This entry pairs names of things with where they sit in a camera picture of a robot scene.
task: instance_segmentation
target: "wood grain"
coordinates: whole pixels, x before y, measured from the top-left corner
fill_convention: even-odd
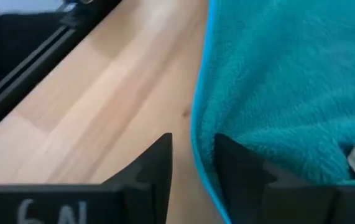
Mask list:
[[[0,183],[100,183],[173,133],[168,223],[221,223],[190,111],[205,0],[123,0],[0,123]]]

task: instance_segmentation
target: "towel fabric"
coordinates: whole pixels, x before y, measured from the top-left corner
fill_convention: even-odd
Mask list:
[[[349,180],[355,1],[210,0],[191,138],[201,178],[229,223],[212,164],[215,133],[311,183]]]

